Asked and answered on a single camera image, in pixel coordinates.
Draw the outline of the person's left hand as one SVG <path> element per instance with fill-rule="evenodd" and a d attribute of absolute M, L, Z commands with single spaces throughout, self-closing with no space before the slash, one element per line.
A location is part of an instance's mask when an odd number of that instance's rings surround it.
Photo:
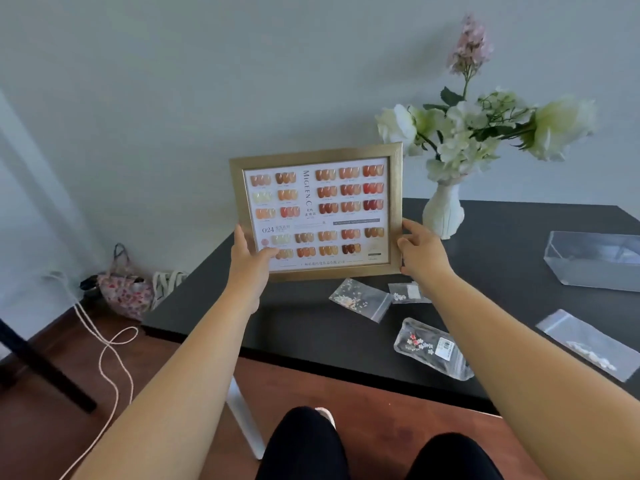
<path fill-rule="evenodd" d="M 248 315 L 259 307 L 260 297 L 269 279 L 269 263 L 254 260 L 239 224 L 234 229 L 234 244 L 231 248 L 231 263 L 225 291 L 236 305 L 242 305 Z"/>

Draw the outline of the gold framed nail colour chart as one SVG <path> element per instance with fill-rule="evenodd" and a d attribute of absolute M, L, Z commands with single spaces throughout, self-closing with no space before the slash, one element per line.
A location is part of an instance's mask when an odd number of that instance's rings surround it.
<path fill-rule="evenodd" d="M 272 282 L 396 274 L 403 144 L 229 160 L 251 251 L 275 248 Z"/>

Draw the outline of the small bag of white flowers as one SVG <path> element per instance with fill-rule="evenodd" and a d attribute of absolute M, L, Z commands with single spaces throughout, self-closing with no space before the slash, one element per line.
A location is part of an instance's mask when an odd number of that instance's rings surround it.
<path fill-rule="evenodd" d="M 393 305 L 432 303 L 432 301 L 422 293 L 416 282 L 389 283 L 388 290 L 391 296 L 391 304 Z"/>

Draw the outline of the small bag of pale beads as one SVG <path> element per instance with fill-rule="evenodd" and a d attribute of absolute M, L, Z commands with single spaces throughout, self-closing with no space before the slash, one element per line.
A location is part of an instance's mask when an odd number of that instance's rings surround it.
<path fill-rule="evenodd" d="M 388 292 L 347 278 L 330 295 L 329 300 L 379 323 L 391 306 L 392 297 Z"/>

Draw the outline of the black table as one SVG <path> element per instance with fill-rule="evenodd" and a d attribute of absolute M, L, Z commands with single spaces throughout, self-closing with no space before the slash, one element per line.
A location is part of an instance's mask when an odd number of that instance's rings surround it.
<path fill-rule="evenodd" d="M 615 206 L 463 201 L 465 220 L 445 242 L 453 269 L 535 329 L 558 309 L 640 351 L 640 293 L 561 284 L 543 260 L 551 231 L 640 235 Z M 476 378 L 451 379 L 395 352 L 403 320 L 446 330 L 431 305 L 391 306 L 380 323 L 329 300 L 342 279 L 270 283 L 240 356 L 497 415 Z"/>

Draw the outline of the white striped tote bag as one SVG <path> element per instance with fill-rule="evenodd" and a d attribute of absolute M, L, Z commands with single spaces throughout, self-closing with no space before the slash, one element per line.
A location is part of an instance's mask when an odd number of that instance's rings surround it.
<path fill-rule="evenodd" d="M 151 311 L 155 310 L 180 284 L 188 277 L 188 273 L 181 271 L 156 272 L 152 277 L 154 297 Z"/>

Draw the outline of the clear packet of flower charms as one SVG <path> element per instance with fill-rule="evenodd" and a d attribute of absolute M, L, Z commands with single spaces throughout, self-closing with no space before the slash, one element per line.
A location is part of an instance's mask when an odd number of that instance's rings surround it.
<path fill-rule="evenodd" d="M 475 376 L 449 333 L 410 317 L 402 323 L 394 350 L 455 380 L 467 381 Z"/>

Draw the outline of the floral fabric bag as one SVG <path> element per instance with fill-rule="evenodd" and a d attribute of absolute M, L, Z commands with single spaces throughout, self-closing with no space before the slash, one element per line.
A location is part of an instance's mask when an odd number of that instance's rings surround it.
<path fill-rule="evenodd" d="M 150 311 L 154 291 L 151 283 L 136 274 L 122 243 L 116 243 L 108 269 L 97 275 L 97 285 L 116 314 L 141 322 Z"/>

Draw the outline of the white and pink flower bouquet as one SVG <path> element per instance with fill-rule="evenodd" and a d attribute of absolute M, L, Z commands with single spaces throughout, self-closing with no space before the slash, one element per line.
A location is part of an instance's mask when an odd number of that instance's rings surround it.
<path fill-rule="evenodd" d="M 489 169 L 500 158 L 497 151 L 503 141 L 514 141 L 514 147 L 539 161 L 564 161 L 571 144 L 595 131 L 594 100 L 565 96 L 534 106 L 501 88 L 469 99 L 469 84 L 491 54 L 484 25 L 467 15 L 447 60 L 447 69 L 464 79 L 462 92 L 444 87 L 439 104 L 396 104 L 375 117 L 382 142 L 401 143 L 404 156 L 427 156 L 428 179 L 433 182 L 460 180 Z"/>

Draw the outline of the white table leg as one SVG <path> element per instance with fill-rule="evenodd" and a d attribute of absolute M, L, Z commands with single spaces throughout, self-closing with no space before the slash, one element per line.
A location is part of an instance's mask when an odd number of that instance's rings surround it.
<path fill-rule="evenodd" d="M 254 457 L 262 460 L 266 445 L 252 416 L 247 402 L 241 393 L 235 377 L 231 377 L 226 398 L 226 404 L 233 414 L 242 434 L 244 435 Z"/>

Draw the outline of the clear acrylic box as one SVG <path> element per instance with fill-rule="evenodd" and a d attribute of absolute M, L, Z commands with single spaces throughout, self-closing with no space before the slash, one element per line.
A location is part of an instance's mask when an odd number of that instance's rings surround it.
<path fill-rule="evenodd" d="M 544 260 L 564 285 L 640 292 L 640 235 L 552 231 Z"/>

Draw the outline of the person's left leg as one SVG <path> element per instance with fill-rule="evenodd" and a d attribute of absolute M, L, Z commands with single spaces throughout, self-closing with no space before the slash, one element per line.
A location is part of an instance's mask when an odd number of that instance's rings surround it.
<path fill-rule="evenodd" d="M 299 406 L 286 413 L 266 446 L 255 480 L 350 480 L 331 412 Z"/>

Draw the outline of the person's leg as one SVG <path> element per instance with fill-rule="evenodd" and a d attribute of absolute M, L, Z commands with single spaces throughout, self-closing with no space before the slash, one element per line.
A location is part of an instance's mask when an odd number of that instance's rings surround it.
<path fill-rule="evenodd" d="M 460 433 L 432 437 L 421 448 L 405 480 L 504 480 L 473 439 Z"/>
<path fill-rule="evenodd" d="M 350 480 L 331 412 L 299 406 L 286 413 L 266 446 L 255 480 Z"/>

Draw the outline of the long clear bag white pieces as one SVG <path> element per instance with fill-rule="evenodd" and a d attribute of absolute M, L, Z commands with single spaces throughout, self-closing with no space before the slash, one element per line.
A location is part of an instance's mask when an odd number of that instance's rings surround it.
<path fill-rule="evenodd" d="M 537 329 L 620 382 L 640 369 L 640 352 L 620 343 L 565 310 L 537 323 Z"/>

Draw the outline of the black metal stand leg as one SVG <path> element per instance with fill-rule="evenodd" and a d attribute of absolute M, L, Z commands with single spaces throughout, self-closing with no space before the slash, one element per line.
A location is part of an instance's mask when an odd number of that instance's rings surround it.
<path fill-rule="evenodd" d="M 23 339 L 2 319 L 0 319 L 0 344 L 4 345 L 17 359 L 84 412 L 92 413 L 97 408 L 97 403 L 91 396 L 87 395 L 46 357 L 37 352 L 27 340 Z"/>

